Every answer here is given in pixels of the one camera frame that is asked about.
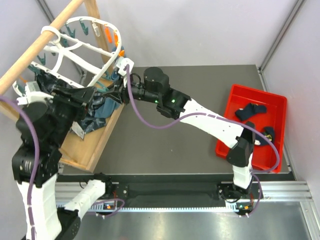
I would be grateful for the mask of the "teal blue garment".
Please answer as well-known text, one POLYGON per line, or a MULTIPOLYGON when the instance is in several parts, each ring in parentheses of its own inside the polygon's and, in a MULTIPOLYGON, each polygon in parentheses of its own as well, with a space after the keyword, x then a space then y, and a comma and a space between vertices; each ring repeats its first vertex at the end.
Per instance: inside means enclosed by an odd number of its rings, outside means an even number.
MULTIPOLYGON (((126 57, 125 49, 122 46, 119 55, 121 57, 126 57)), ((107 71, 102 76, 102 79, 109 80, 112 83, 115 82, 119 76, 116 74, 115 70, 112 71, 112 74, 109 74, 107 71)), ((101 87, 97 89, 97 93, 94 96, 94 101, 92 104, 94 113, 93 116, 97 119, 106 119, 109 118, 113 111, 119 107, 119 103, 112 100, 109 97, 104 97, 102 94, 106 93, 107 87, 103 86, 102 82, 97 81, 97 84, 101 87)))

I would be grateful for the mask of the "white round clip hanger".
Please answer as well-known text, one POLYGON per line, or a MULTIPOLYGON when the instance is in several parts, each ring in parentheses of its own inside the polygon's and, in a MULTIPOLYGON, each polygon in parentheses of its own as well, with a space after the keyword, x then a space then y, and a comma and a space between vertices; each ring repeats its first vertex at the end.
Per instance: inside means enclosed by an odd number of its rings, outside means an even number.
MULTIPOLYGON (((82 21, 91 22, 93 29, 94 29, 94 32, 96 34, 99 33, 98 27, 103 27, 106 30, 108 30, 108 29, 113 30, 114 37, 112 37, 111 39, 115 41, 116 49, 112 52, 108 52, 106 50, 103 50, 102 48, 93 46, 93 45, 86 43, 86 42, 83 42, 77 38, 71 37, 71 36, 64 34, 64 33, 61 33, 57 29, 55 29, 54 27, 47 25, 42 28, 41 33, 43 33, 44 31, 52 32, 56 36, 56 38, 53 40, 50 40, 49 44, 48 45, 46 44, 42 50, 44 50, 46 52, 53 53, 53 54, 57 54, 56 64, 53 69, 49 69, 49 68, 45 67, 42 63, 40 64, 40 63, 32 61, 27 66, 27 68, 30 69, 31 71, 33 71, 34 73, 38 73, 40 70, 43 70, 44 72, 52 74, 55 77, 57 77, 58 79, 61 79, 61 80, 65 81, 66 83, 70 84, 71 86, 78 88, 78 89, 83 88, 83 86, 80 85, 79 83, 63 76, 62 74, 58 73, 58 70, 60 69, 64 58, 68 58, 72 62, 76 63, 77 65, 79 65, 83 69, 85 69, 88 72, 93 74, 93 78, 90 81, 90 83, 88 84, 89 87, 94 86, 98 82, 98 80, 103 76, 103 74, 105 74, 107 69, 109 69, 109 67, 112 65, 114 65, 113 69, 118 74, 118 69, 116 68, 116 61, 120 57, 120 51, 121 51, 121 47, 122 47, 122 38, 121 38, 121 34, 120 34, 119 30, 117 29, 117 27, 109 22, 103 21, 98 18, 90 17, 90 16, 73 17, 73 18, 68 19, 66 21, 66 24, 70 24, 73 22, 80 22, 81 23, 82 21), (76 55, 73 52, 73 50, 78 49, 80 47, 84 47, 84 48, 89 49, 93 52, 99 53, 104 57, 108 57, 108 61, 102 67, 96 67, 96 66, 92 65, 91 63, 85 61, 84 59, 82 59, 80 56, 76 55)), ((127 66, 126 71, 127 71, 127 73, 125 76, 119 75, 121 78, 123 78, 125 86, 127 85, 128 76, 130 74, 128 66, 127 66)))

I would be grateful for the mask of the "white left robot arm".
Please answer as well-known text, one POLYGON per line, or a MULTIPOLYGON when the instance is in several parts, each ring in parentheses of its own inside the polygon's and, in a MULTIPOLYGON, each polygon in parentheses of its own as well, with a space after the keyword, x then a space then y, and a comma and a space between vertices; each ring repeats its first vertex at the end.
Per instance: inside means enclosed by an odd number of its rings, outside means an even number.
POLYGON ((72 124, 85 117, 95 92, 93 86, 58 87, 20 110, 16 128, 22 144, 12 158, 12 170, 23 199, 28 240, 74 239, 96 200, 113 194, 111 180, 95 174, 69 203, 56 205, 60 148, 72 124))

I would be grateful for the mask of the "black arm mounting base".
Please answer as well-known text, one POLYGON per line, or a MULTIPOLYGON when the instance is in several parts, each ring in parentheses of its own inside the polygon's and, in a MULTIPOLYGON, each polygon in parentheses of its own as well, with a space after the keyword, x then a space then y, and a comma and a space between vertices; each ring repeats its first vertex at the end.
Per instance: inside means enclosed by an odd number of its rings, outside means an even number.
POLYGON ((230 174, 114 174, 105 179, 106 192, 89 208, 89 214, 201 212, 230 204, 233 212, 246 216, 263 198, 256 175, 246 189, 234 185, 230 174))

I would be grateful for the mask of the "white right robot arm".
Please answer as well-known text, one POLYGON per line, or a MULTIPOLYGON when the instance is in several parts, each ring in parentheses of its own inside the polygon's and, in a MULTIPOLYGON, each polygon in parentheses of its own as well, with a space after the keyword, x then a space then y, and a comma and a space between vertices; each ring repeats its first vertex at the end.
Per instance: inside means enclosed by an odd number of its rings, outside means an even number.
POLYGON ((232 185, 219 189, 220 197, 237 201, 251 193, 253 123, 232 122, 203 107, 189 95, 172 88, 169 76, 159 67, 147 68, 137 82, 134 81, 137 74, 128 72, 125 67, 116 74, 118 78, 107 87, 103 93, 105 97, 119 104, 131 104, 138 118, 150 128, 162 130, 181 122, 215 137, 229 148, 226 160, 233 171, 232 185), (141 116, 136 100, 156 104, 156 110, 173 121, 161 126, 152 125, 141 116))

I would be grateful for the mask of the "dark leaf-print shorts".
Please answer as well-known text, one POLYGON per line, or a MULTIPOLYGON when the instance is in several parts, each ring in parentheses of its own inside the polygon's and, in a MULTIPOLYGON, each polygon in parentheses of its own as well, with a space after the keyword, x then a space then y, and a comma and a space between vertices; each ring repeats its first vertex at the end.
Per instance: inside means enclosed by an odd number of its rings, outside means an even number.
MULTIPOLYGON (((34 74, 34 80, 39 85, 40 91, 46 94, 51 94, 53 90, 58 87, 62 87, 63 89, 76 89, 75 87, 66 83, 62 79, 59 79, 50 73, 46 73, 43 70, 40 70, 38 73, 34 74)), ((106 118, 108 117, 96 116, 98 108, 102 107, 106 101, 106 98, 103 96, 103 94, 106 92, 106 88, 97 88, 96 92, 93 95, 92 103, 88 109, 85 118, 83 120, 78 121, 78 124, 80 125, 85 134, 91 133, 95 130, 98 130, 106 126, 106 118)))

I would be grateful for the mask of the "wooden round rod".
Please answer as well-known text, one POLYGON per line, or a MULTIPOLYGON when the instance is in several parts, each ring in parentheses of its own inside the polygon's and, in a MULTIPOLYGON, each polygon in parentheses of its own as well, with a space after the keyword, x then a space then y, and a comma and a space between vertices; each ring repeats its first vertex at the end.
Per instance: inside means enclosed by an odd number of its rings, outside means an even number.
MULTIPOLYGON (((83 2, 84 0, 72 0, 49 26, 59 30, 83 2)), ((27 66, 53 38, 53 36, 54 34, 49 31, 44 31, 41 33, 39 37, 30 45, 30 47, 7 70, 7 72, 0 79, 1 95, 3 95, 10 88, 16 78, 23 72, 25 68, 27 68, 27 66)))

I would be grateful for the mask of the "navy sock upper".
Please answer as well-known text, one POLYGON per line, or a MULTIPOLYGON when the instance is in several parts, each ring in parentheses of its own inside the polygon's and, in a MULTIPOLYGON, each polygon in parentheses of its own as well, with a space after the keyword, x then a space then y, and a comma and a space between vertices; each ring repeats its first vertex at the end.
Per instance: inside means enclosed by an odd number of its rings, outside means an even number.
POLYGON ((265 114, 267 107, 265 105, 259 105, 256 103, 249 103, 244 108, 239 108, 235 111, 235 116, 241 121, 248 120, 257 114, 265 114))

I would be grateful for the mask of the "navy sock with yellow tag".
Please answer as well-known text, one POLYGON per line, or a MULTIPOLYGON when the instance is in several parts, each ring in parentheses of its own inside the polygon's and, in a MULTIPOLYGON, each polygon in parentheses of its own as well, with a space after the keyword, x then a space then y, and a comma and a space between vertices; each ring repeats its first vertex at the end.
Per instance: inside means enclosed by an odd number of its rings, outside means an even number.
MULTIPOLYGON (((269 142, 273 143, 274 142, 274 139, 276 137, 276 134, 275 134, 275 130, 272 126, 265 126, 262 131, 260 132, 266 139, 268 139, 269 142)), ((256 134, 255 135, 255 142, 254 144, 256 146, 267 146, 268 143, 267 141, 261 137, 260 135, 256 134)))

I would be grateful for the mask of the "wooden rack frame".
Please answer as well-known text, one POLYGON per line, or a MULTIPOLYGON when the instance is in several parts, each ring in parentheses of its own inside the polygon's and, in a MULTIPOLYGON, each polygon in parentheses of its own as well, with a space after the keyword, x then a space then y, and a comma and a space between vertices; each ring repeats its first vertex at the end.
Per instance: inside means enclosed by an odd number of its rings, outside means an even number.
MULTIPOLYGON (((84 0, 82 4, 85 4, 88 13, 87 17, 100 19, 96 1, 84 0)), ((96 37, 96 41, 98 48, 108 51, 107 40, 104 35, 96 37)), ((101 55, 101 57, 105 63, 109 59, 103 55, 101 55)), ((63 164, 92 173, 96 168, 123 107, 123 105, 120 105, 119 108, 107 118, 107 125, 105 127, 90 132, 83 140, 76 139, 74 135, 67 134, 61 147, 63 156, 60 161, 63 164)))

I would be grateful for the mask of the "aluminium rail frame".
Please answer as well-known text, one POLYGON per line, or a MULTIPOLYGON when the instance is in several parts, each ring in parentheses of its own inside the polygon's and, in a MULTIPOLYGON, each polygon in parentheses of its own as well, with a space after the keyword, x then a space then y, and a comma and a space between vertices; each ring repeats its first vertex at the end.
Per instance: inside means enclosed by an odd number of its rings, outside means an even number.
POLYGON ((260 175, 263 197, 253 213, 239 216, 231 204, 202 211, 87 213, 79 240, 317 240, 320 219, 304 181, 271 181, 260 175))

